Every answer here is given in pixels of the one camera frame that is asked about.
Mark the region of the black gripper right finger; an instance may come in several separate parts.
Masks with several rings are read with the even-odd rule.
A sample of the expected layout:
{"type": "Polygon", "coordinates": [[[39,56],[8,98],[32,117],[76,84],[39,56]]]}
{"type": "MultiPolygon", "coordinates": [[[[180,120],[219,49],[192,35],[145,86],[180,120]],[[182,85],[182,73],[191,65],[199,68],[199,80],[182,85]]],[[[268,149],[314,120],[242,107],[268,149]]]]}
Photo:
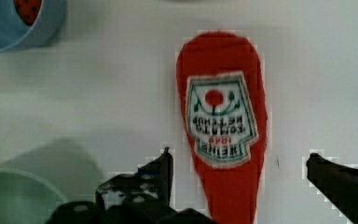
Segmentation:
{"type": "Polygon", "coordinates": [[[307,179],[347,219],[358,224],[358,169],[311,153],[306,161],[307,179]]]}

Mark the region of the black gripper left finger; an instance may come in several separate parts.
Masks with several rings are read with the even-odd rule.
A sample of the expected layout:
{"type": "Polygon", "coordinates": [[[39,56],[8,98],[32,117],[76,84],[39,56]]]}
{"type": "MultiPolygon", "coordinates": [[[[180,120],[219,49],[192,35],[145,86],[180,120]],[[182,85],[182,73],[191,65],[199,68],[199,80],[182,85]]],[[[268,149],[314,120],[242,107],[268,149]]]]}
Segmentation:
{"type": "Polygon", "coordinates": [[[99,185],[95,201],[102,209],[124,203],[160,202],[170,204],[173,156],[165,147],[159,157],[139,167],[133,174],[119,174],[99,185]]]}

